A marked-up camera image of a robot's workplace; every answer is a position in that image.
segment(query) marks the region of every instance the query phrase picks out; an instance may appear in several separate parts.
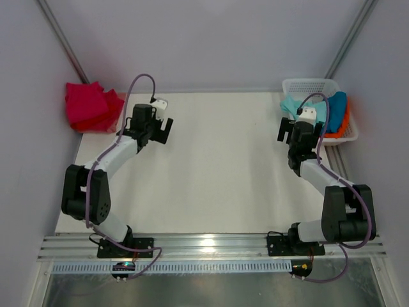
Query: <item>orange cloth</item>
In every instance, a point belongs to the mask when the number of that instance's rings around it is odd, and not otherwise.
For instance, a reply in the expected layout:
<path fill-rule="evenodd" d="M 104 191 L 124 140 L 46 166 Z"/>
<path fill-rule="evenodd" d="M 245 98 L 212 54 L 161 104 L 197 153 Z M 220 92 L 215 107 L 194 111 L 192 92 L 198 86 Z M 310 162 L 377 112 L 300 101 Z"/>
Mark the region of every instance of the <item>orange cloth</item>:
<path fill-rule="evenodd" d="M 324 138 L 333 138 L 333 139 L 341 138 L 344 132 L 346 131 L 346 129 L 348 128 L 349 122 L 350 122 L 350 98 L 348 97 L 348 101 L 346 102 L 346 110 L 345 110 L 343 123 L 338 128 L 337 133 L 326 133 L 324 135 Z"/>

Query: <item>metal base plate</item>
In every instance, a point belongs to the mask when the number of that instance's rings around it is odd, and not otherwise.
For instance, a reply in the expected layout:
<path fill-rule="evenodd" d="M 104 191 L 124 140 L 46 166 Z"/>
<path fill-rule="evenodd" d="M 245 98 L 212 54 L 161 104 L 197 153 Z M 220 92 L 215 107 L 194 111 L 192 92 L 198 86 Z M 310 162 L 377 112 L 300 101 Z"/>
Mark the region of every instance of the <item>metal base plate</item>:
<path fill-rule="evenodd" d="M 132 241 L 132 248 L 134 249 L 150 249 L 153 247 L 153 238 L 134 238 Z M 153 258 L 153 252 L 148 253 L 133 253 L 131 251 L 124 251 L 118 248 L 108 240 L 100 240 L 98 253 L 96 257 L 99 259 L 107 258 Z"/>
<path fill-rule="evenodd" d="M 320 246 L 317 242 L 302 243 L 294 249 L 290 246 L 286 235 L 267 235 L 267 250 L 270 257 L 325 255 L 324 246 Z"/>

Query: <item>white plastic basket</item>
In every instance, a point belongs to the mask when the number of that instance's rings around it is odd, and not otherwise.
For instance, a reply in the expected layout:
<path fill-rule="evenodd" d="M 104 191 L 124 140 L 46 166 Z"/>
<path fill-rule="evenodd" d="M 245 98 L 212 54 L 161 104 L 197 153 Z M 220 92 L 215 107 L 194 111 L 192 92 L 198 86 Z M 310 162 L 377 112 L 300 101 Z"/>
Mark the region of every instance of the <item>white plastic basket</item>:
<path fill-rule="evenodd" d="M 331 97 L 337 91 L 341 91 L 338 84 L 331 79 L 287 79 L 282 82 L 282 90 L 285 95 L 290 94 L 295 100 L 304 100 L 312 93 L 322 93 L 327 97 Z M 313 102 L 322 101 L 321 96 L 311 98 Z M 324 138 L 323 144 L 325 146 L 336 146 L 338 144 L 355 141 L 358 138 L 358 128 L 350 113 L 350 120 L 348 127 L 343 136 L 338 139 Z"/>

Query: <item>red cloth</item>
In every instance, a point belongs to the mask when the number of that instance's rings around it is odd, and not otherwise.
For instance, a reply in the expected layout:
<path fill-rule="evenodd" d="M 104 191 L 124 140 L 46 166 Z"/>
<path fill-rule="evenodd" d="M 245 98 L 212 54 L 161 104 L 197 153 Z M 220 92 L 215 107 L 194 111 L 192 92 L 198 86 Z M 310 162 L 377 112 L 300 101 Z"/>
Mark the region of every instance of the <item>red cloth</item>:
<path fill-rule="evenodd" d="M 116 132 L 124 101 L 114 90 L 104 93 L 98 82 L 66 84 L 66 115 L 71 128 L 79 132 Z"/>

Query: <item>white cable channel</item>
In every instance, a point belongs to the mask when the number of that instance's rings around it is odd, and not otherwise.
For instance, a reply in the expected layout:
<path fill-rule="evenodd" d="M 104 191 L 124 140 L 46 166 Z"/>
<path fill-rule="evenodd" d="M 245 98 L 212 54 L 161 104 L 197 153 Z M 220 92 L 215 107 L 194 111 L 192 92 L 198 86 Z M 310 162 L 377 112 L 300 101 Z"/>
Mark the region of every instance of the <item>white cable channel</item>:
<path fill-rule="evenodd" d="M 52 274 L 110 274 L 118 262 L 56 262 Z M 135 272 L 143 270 L 149 262 L 135 263 Z M 290 272 L 291 260 L 233 260 L 233 261 L 161 261 L 146 271 L 149 274 L 215 274 Z M 132 274 L 133 271 L 115 272 Z"/>

